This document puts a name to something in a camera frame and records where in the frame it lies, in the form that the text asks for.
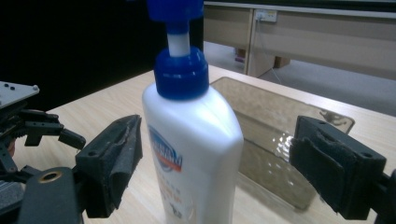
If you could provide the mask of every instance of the white desk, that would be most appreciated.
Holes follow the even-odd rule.
[[[396,134],[396,118],[213,66],[209,68],[209,73],[211,82],[220,77],[230,77],[353,118],[356,124],[350,135],[388,158],[387,174],[396,168],[396,147],[393,138]],[[144,158],[137,165],[129,188],[124,192],[120,209],[109,219],[85,218],[85,223],[164,223],[163,205],[141,102],[143,90],[153,81],[153,73],[148,72],[50,111],[60,116],[60,122],[67,129],[83,135],[87,142],[115,119],[132,114],[143,117],[141,137]],[[17,141],[17,151],[14,156],[20,169],[25,164],[40,170],[75,165],[76,150],[58,142],[56,137],[44,137],[39,147],[24,147],[23,142],[23,139]],[[235,224],[355,223],[346,222],[341,216],[337,216],[328,205],[320,201],[319,197],[313,201],[307,212],[298,213],[268,192],[251,195],[241,188],[243,185],[243,178],[239,178],[233,212]],[[371,213],[369,221],[356,223],[373,223],[374,218],[375,213]]]
[[[257,22],[258,9],[276,22]],[[275,55],[396,79],[396,13],[205,2],[204,24],[205,41],[247,51],[249,76]]]

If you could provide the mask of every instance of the pump nozzle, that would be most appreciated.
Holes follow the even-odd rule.
[[[166,33],[171,57],[190,55],[189,21],[166,23]]]

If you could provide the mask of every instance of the table surface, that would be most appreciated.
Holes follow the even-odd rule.
[[[386,174],[389,175],[396,168],[396,146],[392,142],[396,134],[396,118],[214,66],[209,67],[209,74],[211,82],[230,77],[353,118],[356,123],[349,135],[388,158]],[[141,101],[143,90],[153,81],[153,73],[148,72],[49,112],[59,115],[65,128],[83,135],[87,143],[115,119],[132,114],[143,118],[141,137],[144,158],[137,165],[128,189],[124,191],[120,209],[107,219],[88,219],[84,216],[85,223],[165,223]],[[44,137],[39,147],[24,147],[23,140],[17,141],[14,156],[20,169],[26,164],[40,170],[75,165],[74,157],[78,152],[58,142],[57,137]],[[373,223],[375,219],[375,212],[372,211],[367,221],[346,222],[330,206],[321,202],[318,196],[308,211],[295,211],[271,193],[264,190],[260,195],[253,194],[244,185],[245,178],[239,176],[233,223]]]

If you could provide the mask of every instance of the blue bottle cap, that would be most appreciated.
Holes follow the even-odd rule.
[[[204,15],[204,0],[148,0],[153,21],[189,21]]]
[[[191,54],[171,57],[164,49],[154,68],[157,92],[164,98],[186,100],[204,94],[209,88],[208,65],[204,54],[191,47]]]

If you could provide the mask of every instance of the white plastic bottle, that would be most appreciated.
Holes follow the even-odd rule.
[[[190,47],[189,19],[202,16],[203,1],[148,0],[148,11],[168,34],[142,99],[166,221],[232,223],[244,140],[233,110],[209,86],[204,54]]]
[[[243,137],[231,108],[212,88],[179,101],[155,84],[143,102],[167,223],[232,223]]]

